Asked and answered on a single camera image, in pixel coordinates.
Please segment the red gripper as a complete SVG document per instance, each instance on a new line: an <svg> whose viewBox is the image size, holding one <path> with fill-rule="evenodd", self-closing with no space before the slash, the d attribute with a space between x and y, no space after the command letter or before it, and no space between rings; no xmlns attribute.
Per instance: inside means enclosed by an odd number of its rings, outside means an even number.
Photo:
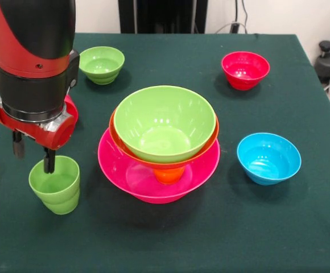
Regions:
<svg viewBox="0 0 330 273"><path fill-rule="evenodd" d="M13 132L13 153L18 159L24 158L25 147L23 136L28 136L44 147L44 172L55 171L56 151L70 139L79 113L71 98L64 100L62 113L54 120L47 123L27 123L9 116L2 107L0 99L0 124Z"/></svg>

